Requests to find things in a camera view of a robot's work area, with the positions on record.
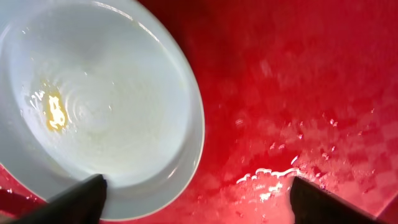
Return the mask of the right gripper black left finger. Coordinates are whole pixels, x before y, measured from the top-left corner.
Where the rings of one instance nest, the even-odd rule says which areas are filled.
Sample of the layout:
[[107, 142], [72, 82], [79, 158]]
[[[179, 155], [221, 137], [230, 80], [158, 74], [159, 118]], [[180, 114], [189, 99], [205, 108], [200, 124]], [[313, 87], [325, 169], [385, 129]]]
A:
[[92, 175], [57, 195], [43, 207], [12, 221], [12, 224], [98, 224], [107, 188], [103, 175]]

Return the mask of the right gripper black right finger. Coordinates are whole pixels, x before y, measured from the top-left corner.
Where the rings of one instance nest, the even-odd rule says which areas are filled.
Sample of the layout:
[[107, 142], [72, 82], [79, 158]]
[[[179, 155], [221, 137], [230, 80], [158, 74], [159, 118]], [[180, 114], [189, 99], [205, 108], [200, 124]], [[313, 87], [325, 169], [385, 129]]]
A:
[[383, 224], [300, 177], [293, 179], [289, 200], [295, 224]]

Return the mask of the light blue plate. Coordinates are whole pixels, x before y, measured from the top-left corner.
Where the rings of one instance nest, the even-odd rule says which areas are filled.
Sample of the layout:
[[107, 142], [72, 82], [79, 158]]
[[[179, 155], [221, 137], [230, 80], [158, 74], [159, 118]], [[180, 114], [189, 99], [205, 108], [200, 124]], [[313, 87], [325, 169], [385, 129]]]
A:
[[142, 4], [1, 1], [1, 164], [42, 200], [93, 174], [103, 219], [173, 202], [203, 152], [198, 84]]

